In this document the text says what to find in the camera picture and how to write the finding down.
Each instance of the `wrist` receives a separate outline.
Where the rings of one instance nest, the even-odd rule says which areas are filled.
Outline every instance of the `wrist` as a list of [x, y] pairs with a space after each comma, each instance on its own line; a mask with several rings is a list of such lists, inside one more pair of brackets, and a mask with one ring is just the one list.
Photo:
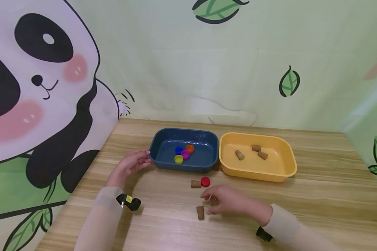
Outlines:
[[268, 224], [272, 212], [272, 207], [263, 201], [250, 198], [247, 202], [246, 214], [252, 217], [262, 227], [265, 227]]
[[118, 187], [124, 191], [126, 185], [127, 176], [122, 172], [118, 172], [113, 170], [112, 173], [109, 175], [109, 178], [106, 181], [107, 187]]

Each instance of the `yellow plastic tray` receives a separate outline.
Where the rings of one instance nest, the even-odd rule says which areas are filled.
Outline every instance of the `yellow plastic tray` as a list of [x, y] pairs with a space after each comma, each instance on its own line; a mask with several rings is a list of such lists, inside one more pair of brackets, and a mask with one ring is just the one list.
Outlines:
[[[260, 158], [251, 145], [260, 145], [268, 158]], [[243, 160], [237, 158], [236, 150], [244, 154]], [[219, 159], [225, 174], [249, 179], [283, 182], [297, 172], [289, 143], [273, 136], [228, 132], [221, 137]]]

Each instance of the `panda mouth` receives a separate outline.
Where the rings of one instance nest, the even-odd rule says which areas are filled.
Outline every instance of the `panda mouth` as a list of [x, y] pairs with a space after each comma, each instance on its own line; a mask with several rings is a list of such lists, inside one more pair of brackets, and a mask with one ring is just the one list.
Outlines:
[[46, 92], [47, 92], [47, 97], [46, 97], [46, 98], [43, 98], [44, 100], [48, 100], [48, 99], [50, 98], [50, 91], [53, 90], [53, 89], [56, 87], [56, 85], [57, 85], [58, 82], [59, 82], [59, 80], [57, 80], [56, 83], [54, 83], [54, 85], [53, 85], [50, 89], [47, 89], [47, 88], [44, 87], [42, 84], [40, 85], [40, 86], [42, 86], [43, 89], [45, 89]]

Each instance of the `panda nose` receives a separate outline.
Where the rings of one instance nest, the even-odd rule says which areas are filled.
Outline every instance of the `panda nose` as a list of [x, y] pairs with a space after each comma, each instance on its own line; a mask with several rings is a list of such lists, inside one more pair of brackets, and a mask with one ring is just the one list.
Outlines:
[[42, 84], [43, 78], [41, 75], [35, 75], [32, 77], [31, 81], [32, 81], [32, 84], [36, 86], [40, 86]]

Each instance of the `cork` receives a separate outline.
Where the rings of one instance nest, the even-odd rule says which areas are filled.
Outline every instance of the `cork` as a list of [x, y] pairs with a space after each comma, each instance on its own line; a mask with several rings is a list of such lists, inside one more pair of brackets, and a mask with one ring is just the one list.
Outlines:
[[204, 219], [204, 207], [203, 206], [197, 206], [197, 215], [199, 220]]
[[192, 188], [200, 188], [201, 187], [201, 182], [198, 180], [191, 180], [191, 187]]
[[259, 151], [261, 151], [261, 146], [260, 145], [252, 145], [251, 149], [253, 151], [259, 152]]
[[243, 160], [244, 159], [244, 154], [241, 151], [236, 150], [235, 154], [236, 154], [236, 156], [238, 157], [239, 160]]
[[261, 158], [263, 158], [264, 160], [266, 160], [267, 157], [268, 157], [268, 154], [266, 154], [266, 153], [264, 153], [264, 152], [262, 152], [262, 151], [259, 151], [259, 152], [258, 152], [258, 156], [260, 156]]

